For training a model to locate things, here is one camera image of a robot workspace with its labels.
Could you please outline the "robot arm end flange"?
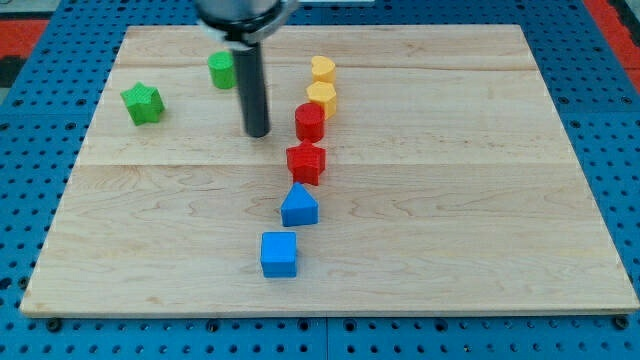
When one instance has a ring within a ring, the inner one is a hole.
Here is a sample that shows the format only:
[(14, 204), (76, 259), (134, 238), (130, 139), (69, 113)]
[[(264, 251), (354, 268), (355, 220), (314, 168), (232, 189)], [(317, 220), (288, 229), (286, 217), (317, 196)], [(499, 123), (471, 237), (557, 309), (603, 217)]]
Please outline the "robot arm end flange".
[(278, 31), (298, 0), (194, 0), (197, 23), (215, 41), (234, 50), (255, 47)]

